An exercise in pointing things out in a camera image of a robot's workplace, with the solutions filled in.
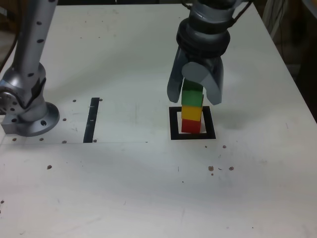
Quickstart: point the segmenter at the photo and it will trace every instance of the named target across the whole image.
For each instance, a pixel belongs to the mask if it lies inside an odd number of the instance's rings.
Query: stacked blocks
[[[182,89],[182,133],[200,133],[203,98],[202,85],[185,79]]]

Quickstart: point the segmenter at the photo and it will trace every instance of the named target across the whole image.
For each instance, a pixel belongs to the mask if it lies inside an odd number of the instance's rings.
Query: white tabletop
[[[188,14],[57,7],[41,62],[61,120],[42,136],[1,130],[1,238],[317,237],[317,126],[254,6],[229,30],[223,103],[204,101],[217,139],[170,140]],[[83,144],[92,97],[98,141]]]

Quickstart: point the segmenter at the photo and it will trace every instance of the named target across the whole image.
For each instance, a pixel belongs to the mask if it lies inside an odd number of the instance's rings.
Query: cable
[[[283,33],[282,33],[282,27],[281,27],[281,21],[282,21],[282,18],[283,18],[283,13],[284,13],[284,3],[285,3],[285,0],[282,0],[282,13],[281,13],[281,18],[279,19],[279,30],[280,30],[280,33],[281,33],[281,37],[280,37],[280,40],[281,40],[281,55],[282,55],[282,59],[284,61],[284,50],[283,50]]]
[[[241,10],[241,12],[239,12],[239,14],[236,16],[236,18],[233,19],[233,24],[235,24],[239,18],[245,13],[246,10],[248,10],[248,8],[251,6],[251,4],[253,3],[254,0],[250,0],[247,5]]]
[[[16,0],[16,4],[17,4],[17,10],[18,10],[18,20],[17,20],[17,29],[16,29],[16,33],[15,33],[15,37],[14,37],[14,41],[11,45],[11,48],[9,49],[8,53],[6,54],[6,56],[4,57],[4,60],[0,66],[0,73],[3,70],[6,62],[8,61],[10,55],[12,54],[15,45],[18,41],[18,37],[19,37],[19,32],[20,32],[20,27],[21,27],[21,19],[22,19],[22,7],[21,7],[21,0]]]
[[[184,3],[184,0],[180,0],[181,4],[186,7],[188,10],[192,9],[192,6],[187,5],[186,3]]]

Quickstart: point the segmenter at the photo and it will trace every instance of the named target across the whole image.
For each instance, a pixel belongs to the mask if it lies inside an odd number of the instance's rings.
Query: green block
[[[184,79],[183,90],[203,92],[203,87],[199,83]]]
[[[182,105],[201,107],[203,101],[203,87],[202,85],[184,80],[182,90]]]

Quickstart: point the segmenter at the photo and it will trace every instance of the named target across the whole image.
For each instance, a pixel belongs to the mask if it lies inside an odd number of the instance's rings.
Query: black tape strip
[[[88,119],[84,135],[84,143],[92,143],[94,139],[95,125],[97,120],[99,98],[92,98],[89,107]]]
[[[211,112],[209,106],[203,107],[203,114],[205,120],[206,133],[201,134],[180,134],[178,131],[177,113],[182,111],[182,107],[169,107],[169,126],[171,140],[206,140],[216,139],[214,132]]]

